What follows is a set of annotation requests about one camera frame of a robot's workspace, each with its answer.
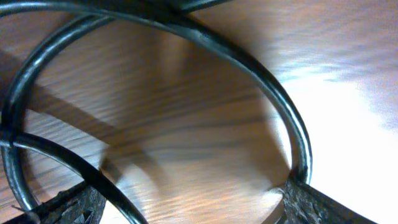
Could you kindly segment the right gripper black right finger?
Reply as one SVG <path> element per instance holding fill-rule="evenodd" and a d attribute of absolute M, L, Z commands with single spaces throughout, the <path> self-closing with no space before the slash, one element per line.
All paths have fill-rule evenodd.
<path fill-rule="evenodd" d="M 284 189 L 280 223 L 375 224 L 306 183 L 289 178 Z"/>

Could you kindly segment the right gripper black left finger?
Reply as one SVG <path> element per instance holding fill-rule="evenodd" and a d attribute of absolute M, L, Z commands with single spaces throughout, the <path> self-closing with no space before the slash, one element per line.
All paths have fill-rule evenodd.
<path fill-rule="evenodd" d="M 106 199 L 85 181 L 4 224 L 97 224 Z"/>

